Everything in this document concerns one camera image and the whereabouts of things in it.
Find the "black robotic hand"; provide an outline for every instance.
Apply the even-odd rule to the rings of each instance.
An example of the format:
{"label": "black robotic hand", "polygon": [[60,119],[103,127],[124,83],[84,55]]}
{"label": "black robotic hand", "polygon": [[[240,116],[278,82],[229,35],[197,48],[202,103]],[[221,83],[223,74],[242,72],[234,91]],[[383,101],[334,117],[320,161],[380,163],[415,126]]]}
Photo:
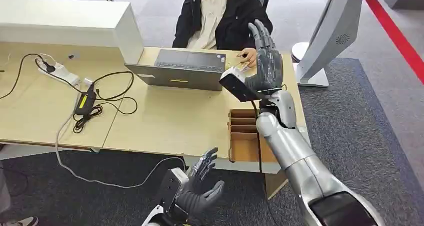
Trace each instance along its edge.
{"label": "black robotic hand", "polygon": [[215,186],[200,194],[200,185],[209,172],[215,167],[214,160],[217,158],[215,154],[218,148],[214,148],[206,152],[197,163],[193,165],[187,174],[189,181],[186,183],[179,195],[176,197],[176,204],[185,212],[191,215],[199,215],[205,209],[211,207],[222,195],[224,182],[218,181]]}
{"label": "black robotic hand", "polygon": [[276,49],[268,29],[259,20],[249,23],[257,50],[257,73],[246,78],[245,84],[252,90],[267,94],[268,90],[281,88],[283,83],[283,61]]}

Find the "person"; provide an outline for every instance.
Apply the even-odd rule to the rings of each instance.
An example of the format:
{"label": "person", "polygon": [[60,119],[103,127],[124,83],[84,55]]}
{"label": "person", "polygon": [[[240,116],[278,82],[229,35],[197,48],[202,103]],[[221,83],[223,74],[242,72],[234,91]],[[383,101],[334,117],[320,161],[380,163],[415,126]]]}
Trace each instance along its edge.
{"label": "person", "polygon": [[259,0],[185,0],[172,47],[241,51],[241,63],[256,66],[257,51],[249,23],[273,25]]}
{"label": "person", "polygon": [[[3,174],[3,165],[0,161],[0,213],[6,211],[11,206],[11,196],[7,189],[6,178]],[[37,217],[28,217],[16,222],[0,222],[0,226],[37,226]]]}

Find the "laptop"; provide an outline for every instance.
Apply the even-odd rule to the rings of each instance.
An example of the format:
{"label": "laptop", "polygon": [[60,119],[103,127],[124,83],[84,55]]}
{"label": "laptop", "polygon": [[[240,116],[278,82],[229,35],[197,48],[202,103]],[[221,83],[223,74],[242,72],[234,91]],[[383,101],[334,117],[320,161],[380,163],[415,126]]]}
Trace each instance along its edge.
{"label": "laptop", "polygon": [[225,54],[161,49],[154,66],[124,65],[149,85],[222,91],[225,64]]}

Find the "laptop keyboard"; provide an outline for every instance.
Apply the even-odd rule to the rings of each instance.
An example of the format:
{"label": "laptop keyboard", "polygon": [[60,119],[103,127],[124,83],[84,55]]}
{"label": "laptop keyboard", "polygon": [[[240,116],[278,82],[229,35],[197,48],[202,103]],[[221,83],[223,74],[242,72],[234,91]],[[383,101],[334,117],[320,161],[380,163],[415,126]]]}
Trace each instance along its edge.
{"label": "laptop keyboard", "polygon": [[189,70],[202,70],[209,72],[223,72],[222,67],[213,67],[213,66],[199,66],[199,65],[187,65],[180,63],[167,63],[167,62],[159,62],[156,64],[159,67],[169,67],[169,68],[178,68],[178,69],[189,69]]}

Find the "white cable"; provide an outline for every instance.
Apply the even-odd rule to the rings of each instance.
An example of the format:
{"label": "white cable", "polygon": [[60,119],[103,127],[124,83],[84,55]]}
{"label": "white cable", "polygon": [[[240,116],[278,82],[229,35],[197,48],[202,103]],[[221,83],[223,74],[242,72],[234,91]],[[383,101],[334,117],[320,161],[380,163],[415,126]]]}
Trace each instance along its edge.
{"label": "white cable", "polygon": [[58,63],[52,56],[50,56],[49,54],[44,54],[44,53],[40,53],[40,55],[46,56],[46,57],[50,57],[53,61],[54,64]]}
{"label": "white cable", "polygon": [[2,66],[5,66],[9,63],[9,61],[11,59],[11,55],[12,55],[12,53],[9,53],[9,55],[7,56],[7,62],[5,62]]}
{"label": "white cable", "polygon": [[[77,103],[78,103],[79,98],[80,98],[80,93],[78,92],[77,95],[76,95],[76,100],[75,100],[74,108],[75,108],[75,106],[77,106]],[[67,120],[62,124],[62,126],[60,126],[59,131],[56,134],[56,140],[54,142],[54,148],[55,148],[55,151],[56,151],[57,161],[58,161],[59,165],[62,166],[63,168],[65,168],[66,170],[68,170],[70,173],[72,173],[72,175],[74,177],[76,177],[76,178],[79,178],[79,179],[84,180],[86,182],[97,182],[97,183],[100,183],[100,184],[103,184],[103,185],[106,185],[106,186],[113,186],[113,187],[120,187],[120,188],[134,188],[134,187],[140,187],[140,186],[142,186],[148,180],[148,178],[150,177],[150,175],[156,170],[156,168],[162,162],[164,162],[166,160],[178,159],[178,160],[180,160],[182,162],[183,171],[186,170],[186,163],[184,162],[184,160],[182,160],[179,157],[168,157],[168,158],[165,158],[165,159],[162,159],[161,161],[159,161],[156,164],[156,166],[154,166],[154,168],[150,171],[150,173],[147,175],[147,177],[145,178],[145,180],[142,183],[137,184],[137,185],[133,185],[133,186],[121,186],[121,185],[117,185],[117,184],[102,182],[102,181],[99,181],[99,180],[89,180],[89,179],[83,178],[81,176],[78,176],[77,174],[74,173],[74,171],[72,171],[72,169],[70,169],[69,167],[67,167],[66,165],[63,164],[63,162],[61,160],[61,157],[59,155],[59,136],[60,136],[60,132],[63,130],[63,128],[65,127],[65,125],[67,125],[67,123],[69,122],[69,120],[72,118],[73,115],[74,115],[74,110],[72,109],[72,113],[67,118]]]}

